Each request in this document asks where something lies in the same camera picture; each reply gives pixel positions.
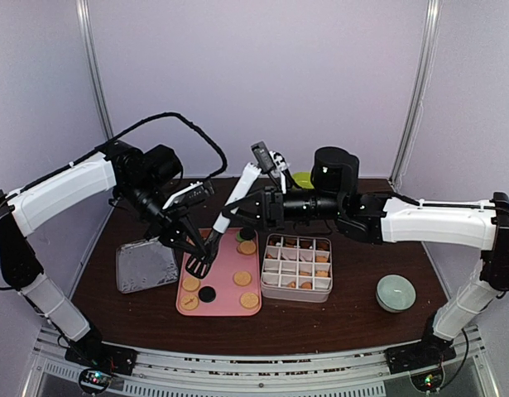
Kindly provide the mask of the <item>clear plastic box lid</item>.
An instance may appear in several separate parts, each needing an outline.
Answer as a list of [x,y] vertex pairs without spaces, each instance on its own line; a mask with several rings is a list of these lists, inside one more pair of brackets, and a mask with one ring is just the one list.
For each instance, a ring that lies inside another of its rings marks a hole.
[[172,248],[155,240],[141,240],[117,249],[116,281],[118,291],[131,294],[179,280],[180,271]]

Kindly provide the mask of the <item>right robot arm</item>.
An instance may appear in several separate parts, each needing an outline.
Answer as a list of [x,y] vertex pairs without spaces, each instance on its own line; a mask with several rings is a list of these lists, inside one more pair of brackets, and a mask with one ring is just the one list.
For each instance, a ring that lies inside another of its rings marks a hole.
[[259,173],[274,161],[261,145],[252,147],[256,166],[248,165],[224,205],[220,219],[261,229],[285,222],[334,221],[337,230],[357,242],[382,244],[433,242],[477,248],[481,252],[469,281],[456,297],[431,315],[419,342],[391,348],[391,363],[412,360],[428,366],[450,348],[463,328],[494,299],[509,292],[509,198],[437,202],[396,193],[358,192],[359,160],[346,150],[325,146],[315,151],[312,189],[276,187],[250,190]]

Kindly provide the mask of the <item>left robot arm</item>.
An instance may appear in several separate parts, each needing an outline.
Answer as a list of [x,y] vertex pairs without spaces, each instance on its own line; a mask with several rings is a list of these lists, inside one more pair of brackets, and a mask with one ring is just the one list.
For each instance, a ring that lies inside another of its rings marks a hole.
[[210,185],[202,180],[165,196],[162,186],[180,172],[180,160],[167,146],[144,152],[110,141],[21,188],[0,190],[0,270],[7,288],[51,323],[91,367],[108,360],[108,349],[100,331],[49,277],[36,254],[38,234],[62,213],[110,191],[147,223],[147,240],[201,256],[204,243],[195,235],[190,208],[210,194]]

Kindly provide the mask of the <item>lilac divided storage box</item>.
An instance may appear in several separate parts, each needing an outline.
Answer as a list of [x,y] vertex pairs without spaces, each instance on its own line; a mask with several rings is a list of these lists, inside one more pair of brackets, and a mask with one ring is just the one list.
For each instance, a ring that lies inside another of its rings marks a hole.
[[334,277],[331,241],[273,233],[268,236],[261,271],[262,296],[320,304],[328,300]]

